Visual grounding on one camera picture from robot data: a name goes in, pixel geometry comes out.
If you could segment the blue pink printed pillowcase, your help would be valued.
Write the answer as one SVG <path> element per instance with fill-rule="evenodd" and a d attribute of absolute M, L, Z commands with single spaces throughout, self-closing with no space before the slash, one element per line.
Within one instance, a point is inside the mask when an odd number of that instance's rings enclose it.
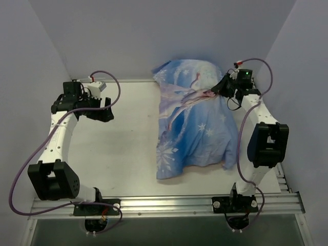
<path fill-rule="evenodd" d="M 152 70 L 159 85 L 156 178 L 179 176 L 189 166 L 236 165 L 238 128 L 224 97 L 212 92 L 220 69 L 204 60 L 170 60 Z"/>

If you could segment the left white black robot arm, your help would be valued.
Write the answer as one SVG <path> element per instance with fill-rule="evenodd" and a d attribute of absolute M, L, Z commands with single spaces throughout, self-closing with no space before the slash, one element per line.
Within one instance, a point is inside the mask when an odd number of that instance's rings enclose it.
<path fill-rule="evenodd" d="M 111 108 L 102 110 L 101 92 L 106 84 L 101 81 L 86 87 L 77 81 L 63 83 L 63 93 L 51 106 L 49 140 L 42 148 L 36 164 L 28 166 L 28 176 L 40 200 L 85 201 L 85 209 L 92 215 L 103 210 L 98 188 L 80 183 L 78 175 L 68 165 L 72 134 L 81 116 L 101 122 L 113 120 Z"/>

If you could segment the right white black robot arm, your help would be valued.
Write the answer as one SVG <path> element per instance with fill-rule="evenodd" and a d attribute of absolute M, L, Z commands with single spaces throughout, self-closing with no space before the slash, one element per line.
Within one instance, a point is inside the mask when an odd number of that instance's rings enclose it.
<path fill-rule="evenodd" d="M 235 212 L 246 205 L 244 196 L 259 190 L 265 175 L 285 158 L 289 127 L 276 120 L 265 106 L 262 95 L 252 83 L 252 70 L 228 71 L 211 90 L 227 99 L 235 99 L 245 110 L 237 140 L 237 170 L 240 179 L 235 183 L 228 207 Z"/>

